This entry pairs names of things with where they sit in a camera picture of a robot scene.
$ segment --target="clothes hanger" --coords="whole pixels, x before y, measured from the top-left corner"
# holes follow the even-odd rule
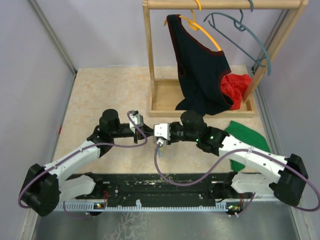
[[[252,0],[248,0],[251,4],[251,12],[253,11],[254,9],[254,5],[253,5],[253,2]],[[237,20],[235,19],[234,17],[228,15],[228,14],[225,14],[225,13],[222,13],[222,12],[212,12],[210,13],[208,16],[205,17],[205,19],[203,20],[203,22],[205,22],[209,16],[212,17],[212,23],[210,22],[210,20],[208,20],[208,23],[209,25],[215,29],[218,33],[220,33],[222,36],[224,36],[226,39],[228,39],[231,43],[233,43],[237,48],[239,48],[242,52],[244,52],[249,58],[251,58],[256,64],[258,64],[260,67],[266,67],[266,65],[263,65],[261,64],[261,61],[266,59],[266,62],[267,62],[267,75],[269,76],[271,74],[271,61],[270,61],[270,56],[268,54],[268,51],[267,49],[265,48],[265,46],[263,45],[263,43],[260,41],[260,39],[246,26],[242,23],[242,20],[244,18],[244,13],[243,11],[240,9],[239,10],[240,13],[241,13],[241,18],[240,20]],[[217,27],[216,27],[216,24],[215,24],[215,19],[214,19],[214,15],[221,15],[221,16],[224,16],[224,17],[227,17],[231,20],[233,20],[233,25],[234,27],[239,30],[240,32],[244,32],[244,31],[247,31],[250,33],[250,35],[256,40],[256,42],[259,44],[259,46],[262,48],[263,52],[264,52],[264,55],[265,57],[262,57],[260,59],[256,59],[254,58],[252,55],[250,55],[246,50],[244,50],[241,46],[239,46],[237,43],[235,43],[232,39],[230,39],[228,36],[226,36],[222,31],[220,31]]]
[[[202,10],[202,7],[201,7],[201,4],[199,2],[199,0],[195,0],[196,3],[198,4],[199,6],[199,11]],[[213,42],[213,44],[215,45],[215,47],[218,49],[218,51],[221,51],[221,47],[219,46],[219,44],[216,42],[216,40],[203,28],[201,27],[199,24],[196,23],[196,14],[195,12],[190,9],[191,13],[192,13],[192,16],[193,16],[193,19],[189,19],[185,16],[181,16],[179,15],[179,18],[181,19],[184,19],[184,20],[187,20],[188,21],[188,24],[190,26],[190,28],[194,31],[198,31],[198,30],[201,30],[210,40],[211,42]]]

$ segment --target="yellow hanger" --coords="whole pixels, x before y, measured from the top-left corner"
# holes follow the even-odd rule
[[[199,6],[199,11],[202,10],[201,8],[201,4],[199,2],[199,0],[195,0],[196,3]],[[187,20],[189,23],[189,26],[191,27],[191,29],[198,31],[199,29],[211,40],[211,42],[213,42],[213,44],[215,45],[215,47],[218,49],[218,51],[221,51],[221,47],[219,46],[219,44],[216,42],[216,40],[214,40],[214,38],[205,30],[203,29],[199,24],[196,23],[196,14],[195,12],[191,9],[192,12],[192,16],[193,16],[193,20],[185,17],[185,16],[179,16],[179,18]]]

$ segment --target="gray floor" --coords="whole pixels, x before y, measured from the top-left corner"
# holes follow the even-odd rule
[[[253,202],[241,217],[212,212],[104,212],[77,220],[64,212],[39,218],[32,240],[297,240],[290,208]]]

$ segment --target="green fabric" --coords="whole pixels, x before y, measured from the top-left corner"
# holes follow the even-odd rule
[[[231,121],[225,131],[245,144],[249,144],[270,153],[270,148],[264,136],[236,121]],[[231,169],[235,172],[239,172],[245,168],[245,165],[234,160],[230,160],[230,165]]]

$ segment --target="wall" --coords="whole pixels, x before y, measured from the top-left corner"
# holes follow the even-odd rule
[[[28,168],[50,160],[73,76],[25,0],[0,1],[0,233],[17,239]]]
[[[142,0],[38,0],[38,3],[76,68],[148,65]],[[216,38],[230,64],[253,65],[249,57],[212,29],[208,23],[202,23],[205,16],[214,12],[213,10],[195,12],[197,23]],[[223,12],[233,15],[236,19],[240,18],[238,10]],[[280,13],[281,10],[245,10],[243,23],[264,43]],[[177,64],[168,26],[164,26],[168,14],[192,17],[189,10],[151,10],[154,60],[158,66]],[[249,33],[236,30],[230,19],[217,16],[215,21],[236,43],[253,56],[259,55],[260,47]],[[216,50],[201,31],[189,32],[205,46]]]
[[[302,157],[309,179],[320,189],[320,2],[309,5],[261,82],[280,147],[285,155]],[[307,187],[306,205],[317,198]],[[310,214],[320,239],[320,211]]]

